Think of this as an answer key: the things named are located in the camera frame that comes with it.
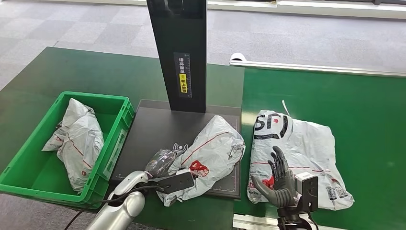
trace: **wireless signal icon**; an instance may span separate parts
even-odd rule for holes
[[[188,144],[185,145],[179,145],[177,142],[175,144],[173,144],[173,150],[188,150]]]

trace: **black cable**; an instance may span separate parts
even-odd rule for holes
[[[84,212],[86,209],[88,209],[88,208],[91,207],[92,205],[95,205],[95,204],[97,204],[97,203],[102,203],[102,204],[104,204],[104,203],[111,203],[111,202],[114,202],[114,201],[119,201],[119,200],[122,200],[123,198],[126,198],[128,195],[130,195],[130,193],[133,193],[133,192],[136,192],[136,191],[139,191],[139,190],[144,190],[144,189],[149,189],[149,188],[158,188],[158,187],[159,187],[159,185],[148,185],[148,186],[144,186],[144,187],[134,188],[134,189],[131,189],[129,192],[124,193],[123,195],[119,196],[119,197],[116,198],[116,199],[113,199],[113,200],[99,200],[99,201],[96,201],[96,202],[87,204],[84,208],[82,208],[82,209],[70,220],[70,222],[66,225],[66,227],[64,228],[64,230],[68,230],[68,228],[69,228],[70,225],[76,220],[76,218],[78,218],[78,216],[79,216],[80,214],[82,214],[82,212]]]
[[[310,212],[307,212],[307,215],[309,216],[309,219],[315,224],[316,230],[318,230],[318,225],[317,225],[316,222],[313,220],[313,217],[312,217],[312,215],[310,214]]]

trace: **sf express logo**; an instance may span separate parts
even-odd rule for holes
[[[281,139],[288,129],[288,117],[285,115],[262,114],[257,116],[254,125],[254,139]]]

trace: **yellow warning label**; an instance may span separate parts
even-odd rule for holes
[[[186,74],[180,73],[179,80],[180,80],[180,92],[188,93],[188,84],[186,82]]]

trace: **green workbench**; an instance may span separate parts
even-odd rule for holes
[[[355,199],[348,209],[319,209],[315,221],[351,230],[406,229],[406,78],[278,68],[245,71],[241,120],[247,149],[259,110],[285,113],[285,100],[293,118],[331,128],[336,166]],[[247,156],[242,186],[248,183]],[[248,199],[235,202],[234,212],[277,217],[275,207]]]
[[[406,229],[402,165],[406,155],[406,79],[291,69],[207,65],[207,103],[242,107],[242,199],[201,196],[163,207],[155,196],[136,222],[163,229],[231,229],[233,213],[276,217],[269,204],[253,205],[246,184],[256,114],[261,109],[331,127],[337,167],[355,198],[341,211],[318,210],[320,225],[346,229]],[[159,60],[46,48],[0,92],[0,171],[4,170],[62,91],[167,100]]]

